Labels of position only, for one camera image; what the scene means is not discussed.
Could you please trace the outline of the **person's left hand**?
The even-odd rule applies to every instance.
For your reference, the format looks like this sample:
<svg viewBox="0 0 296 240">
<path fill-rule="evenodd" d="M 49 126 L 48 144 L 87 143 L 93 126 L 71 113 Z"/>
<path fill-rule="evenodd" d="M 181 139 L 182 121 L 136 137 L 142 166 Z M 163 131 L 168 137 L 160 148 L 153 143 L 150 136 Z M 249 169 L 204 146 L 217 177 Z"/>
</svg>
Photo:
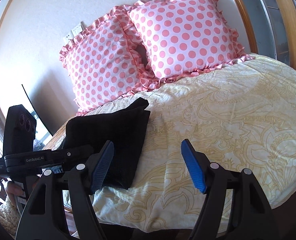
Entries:
<svg viewBox="0 0 296 240">
<path fill-rule="evenodd" d="M 8 181 L 5 187 L 5 191 L 10 202 L 12 203 L 12 206 L 16 206 L 15 197 L 23 195 L 22 188 L 14 182 Z"/>
</svg>

